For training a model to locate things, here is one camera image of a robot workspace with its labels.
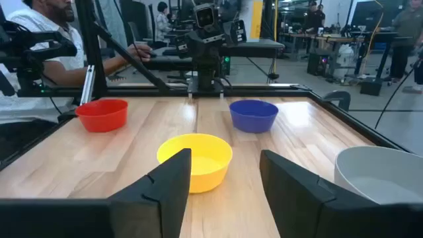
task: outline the wooden table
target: wooden table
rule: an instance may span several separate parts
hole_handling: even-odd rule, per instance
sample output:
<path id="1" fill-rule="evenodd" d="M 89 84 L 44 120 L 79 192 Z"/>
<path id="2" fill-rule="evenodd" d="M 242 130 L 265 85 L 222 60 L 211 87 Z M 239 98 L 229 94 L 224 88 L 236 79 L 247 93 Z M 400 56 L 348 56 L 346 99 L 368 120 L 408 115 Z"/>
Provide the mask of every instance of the wooden table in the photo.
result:
<path id="1" fill-rule="evenodd" d="M 242 98 L 127 98 L 128 123 L 88 133 L 72 119 L 0 172 L 2 198 L 106 198 L 159 163 L 169 138 L 188 133 L 218 136 L 233 148 L 223 183 L 189 196 L 181 237 L 279 237 L 263 192 L 259 155 L 271 149 L 333 181 L 336 155 L 372 143 L 317 103 L 303 97 L 260 98 L 280 113 L 271 132 L 233 128 L 229 103 Z"/>
<path id="2" fill-rule="evenodd" d="M 351 43 L 351 42 L 363 42 L 363 38 L 351 38 L 351 37 L 341 37 L 341 36 L 316 36 L 315 34 L 290 34 L 290 33 L 280 33 L 282 39 L 285 39 L 285 36 L 293 38 L 293 43 L 287 43 L 285 40 L 282 40 L 282 43 L 288 46 L 291 46 L 292 53 L 291 59 L 293 61 L 299 60 L 299 47 L 300 43 L 297 41 L 297 38 L 311 38 L 313 40 L 319 41 L 319 49 L 317 50 L 319 54 L 329 55 L 328 64 L 329 69 L 327 75 L 333 76 L 335 69 L 353 69 L 355 67 L 341 67 L 337 64 L 337 59 L 339 55 L 339 49 L 342 44 Z M 315 45 L 311 44 L 310 52 L 316 51 Z"/>

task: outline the camera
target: camera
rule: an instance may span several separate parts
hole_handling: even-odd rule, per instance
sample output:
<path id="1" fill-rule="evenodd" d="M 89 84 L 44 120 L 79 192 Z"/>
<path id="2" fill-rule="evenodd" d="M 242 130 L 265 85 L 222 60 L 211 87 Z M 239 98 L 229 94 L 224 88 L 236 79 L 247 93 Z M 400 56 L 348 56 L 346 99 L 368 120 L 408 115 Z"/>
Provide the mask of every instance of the camera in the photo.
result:
<path id="1" fill-rule="evenodd" d="M 197 27 L 207 28 L 217 22 L 217 11 L 213 4 L 206 3 L 194 7 Z"/>

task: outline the white container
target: white container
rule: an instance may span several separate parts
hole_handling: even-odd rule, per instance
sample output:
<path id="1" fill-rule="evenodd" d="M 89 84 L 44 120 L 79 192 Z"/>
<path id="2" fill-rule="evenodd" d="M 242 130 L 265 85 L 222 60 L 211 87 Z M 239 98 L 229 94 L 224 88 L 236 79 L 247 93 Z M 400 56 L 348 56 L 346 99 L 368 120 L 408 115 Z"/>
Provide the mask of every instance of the white container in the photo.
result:
<path id="1" fill-rule="evenodd" d="M 355 67 L 356 63 L 354 62 L 354 50 L 349 45 L 341 45 L 336 62 L 341 67 Z M 335 69 L 333 77 L 335 79 L 343 79 L 347 73 L 353 74 L 354 69 Z"/>
<path id="2" fill-rule="evenodd" d="M 376 146 L 336 158 L 335 184 L 378 204 L 423 203 L 423 157 Z"/>

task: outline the white shirt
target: white shirt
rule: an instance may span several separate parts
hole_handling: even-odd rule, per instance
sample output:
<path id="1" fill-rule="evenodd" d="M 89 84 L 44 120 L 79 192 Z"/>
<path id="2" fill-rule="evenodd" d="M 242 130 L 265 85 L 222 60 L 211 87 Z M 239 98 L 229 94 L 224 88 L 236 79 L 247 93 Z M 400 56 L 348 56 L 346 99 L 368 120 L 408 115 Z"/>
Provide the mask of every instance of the white shirt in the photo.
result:
<path id="1" fill-rule="evenodd" d="M 66 70 L 84 67 L 83 41 L 78 31 L 70 25 L 68 26 L 68 30 L 64 30 L 50 19 L 32 9 L 15 11 L 7 19 L 27 27 L 32 32 L 50 30 L 60 32 L 64 37 L 74 43 L 77 48 L 77 55 L 76 57 L 58 57 L 49 60 L 61 62 Z M 31 50 L 45 48 L 49 48 L 48 43 L 37 44 Z M 20 87 L 16 74 L 9 73 L 4 65 L 1 65 L 0 70 L 15 88 L 15 91 L 18 91 Z M 68 111 L 71 107 L 72 99 L 70 98 L 53 98 L 53 100 L 62 112 Z M 54 108 L 50 98 L 19 98 L 16 95 L 5 97 L 0 92 L 0 124 L 30 122 L 35 119 L 57 122 L 58 116 L 59 112 Z"/>

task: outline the black chair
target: black chair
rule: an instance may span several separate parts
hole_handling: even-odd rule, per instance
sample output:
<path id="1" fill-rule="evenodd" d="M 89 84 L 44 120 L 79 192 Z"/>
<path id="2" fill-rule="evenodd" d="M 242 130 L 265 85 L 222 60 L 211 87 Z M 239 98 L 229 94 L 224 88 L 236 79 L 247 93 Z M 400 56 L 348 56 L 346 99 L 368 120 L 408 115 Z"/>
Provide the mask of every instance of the black chair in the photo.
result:
<path id="1" fill-rule="evenodd" d="M 147 25 L 147 8 L 144 3 L 135 2 L 132 0 L 120 0 L 122 16 L 124 18 L 125 34 L 128 45 L 132 45 L 134 38 L 148 40 L 148 25 Z M 133 22 L 132 27 L 136 29 L 138 36 L 134 36 L 133 29 L 129 22 Z"/>
<path id="2" fill-rule="evenodd" d="M 151 45 L 151 47 L 153 49 L 157 48 L 155 43 L 156 43 L 156 21 L 154 19 L 154 13 L 153 13 L 153 4 L 148 5 L 148 9 L 150 12 L 150 21 L 151 21 L 151 31 L 153 33 L 153 43 Z"/>

